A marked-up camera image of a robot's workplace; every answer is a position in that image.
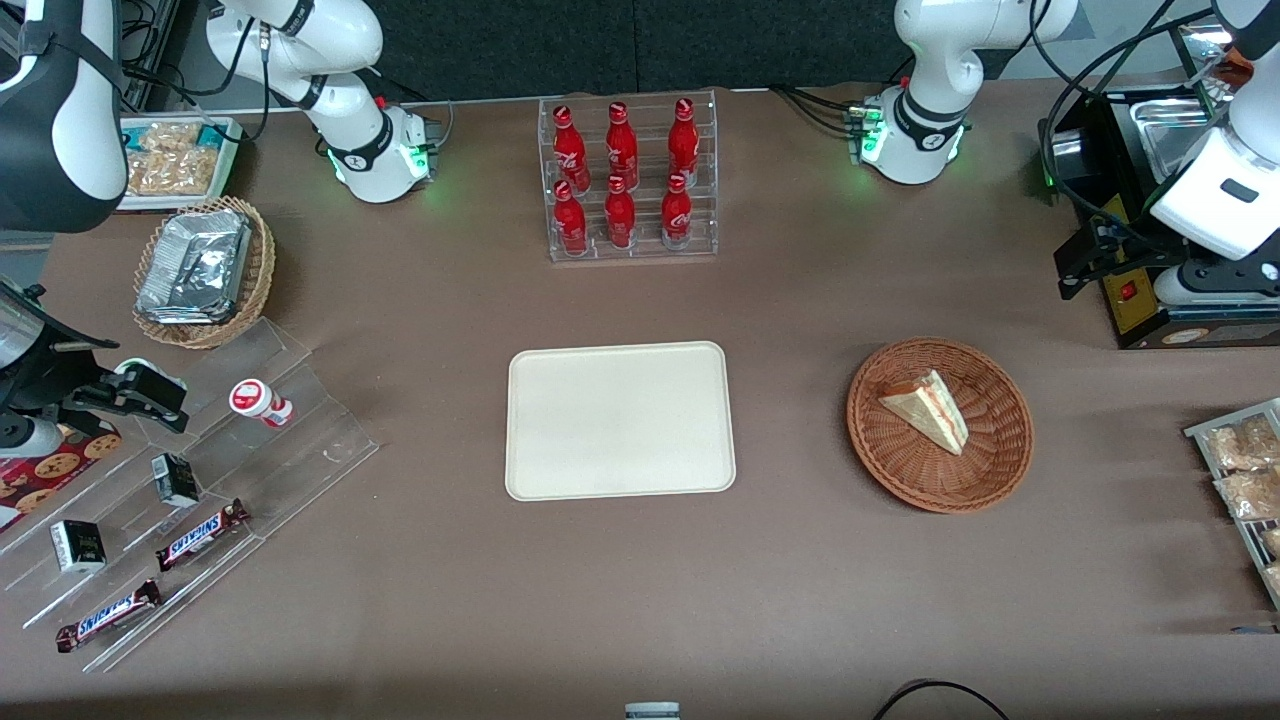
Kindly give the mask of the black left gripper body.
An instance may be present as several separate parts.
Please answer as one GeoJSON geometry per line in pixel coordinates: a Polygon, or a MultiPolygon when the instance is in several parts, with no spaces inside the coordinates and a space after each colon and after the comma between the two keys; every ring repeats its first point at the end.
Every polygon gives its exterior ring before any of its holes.
{"type": "Polygon", "coordinates": [[[1093,281],[1144,268],[1180,266],[1190,255],[1188,241],[1161,222],[1142,222],[1137,228],[1114,222],[1093,222],[1098,258],[1093,281]]]}

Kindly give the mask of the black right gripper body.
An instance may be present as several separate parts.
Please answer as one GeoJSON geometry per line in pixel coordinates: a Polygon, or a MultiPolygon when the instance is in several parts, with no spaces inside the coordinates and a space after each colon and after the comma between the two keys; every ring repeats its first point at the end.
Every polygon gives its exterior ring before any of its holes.
{"type": "Polygon", "coordinates": [[[93,355],[106,340],[72,340],[59,334],[5,334],[3,418],[37,418],[49,407],[56,418],[69,411],[108,410],[108,374],[93,355]]]}

